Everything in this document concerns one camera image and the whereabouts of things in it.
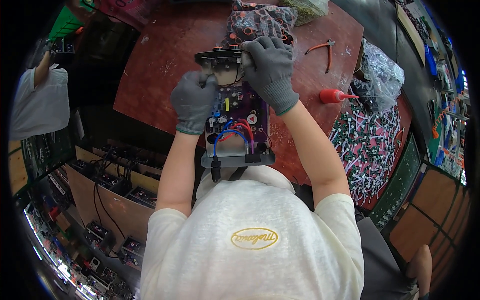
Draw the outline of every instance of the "hand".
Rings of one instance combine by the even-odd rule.
[[[170,95],[179,116],[178,131],[196,135],[204,132],[205,122],[212,113],[217,85],[215,75],[199,71],[187,72],[182,77]]]
[[[278,37],[261,36],[240,45],[245,79],[278,116],[283,115],[299,100],[292,89],[292,47]]]

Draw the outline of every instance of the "black connector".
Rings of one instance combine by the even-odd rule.
[[[260,163],[262,162],[262,159],[260,158],[260,154],[255,153],[255,154],[247,154],[245,155],[245,163],[246,164],[252,164],[252,163]]]
[[[218,156],[213,157],[212,161],[212,180],[213,182],[217,183],[222,176],[220,173],[220,166],[222,165],[221,161],[218,161]]]

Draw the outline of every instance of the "embroidered logo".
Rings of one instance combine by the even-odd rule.
[[[266,228],[246,228],[232,234],[232,244],[246,250],[261,250],[278,241],[278,234]]]

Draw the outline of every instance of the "red glue bottle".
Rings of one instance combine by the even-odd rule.
[[[320,92],[320,100],[325,103],[340,103],[345,99],[348,98],[360,98],[358,96],[353,96],[353,95],[346,95],[344,92],[339,91],[339,90],[323,90]]]

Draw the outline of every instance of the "white t-shirt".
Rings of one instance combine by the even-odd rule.
[[[23,73],[13,103],[10,141],[20,141],[67,127],[70,119],[68,74],[65,69],[55,69],[57,66],[50,66],[46,80],[36,89],[36,68]]]
[[[280,176],[270,185],[248,174],[221,181],[189,218],[173,209],[153,213],[141,299],[360,299],[364,265],[352,199],[328,196],[312,213],[293,188],[275,183],[288,182]]]

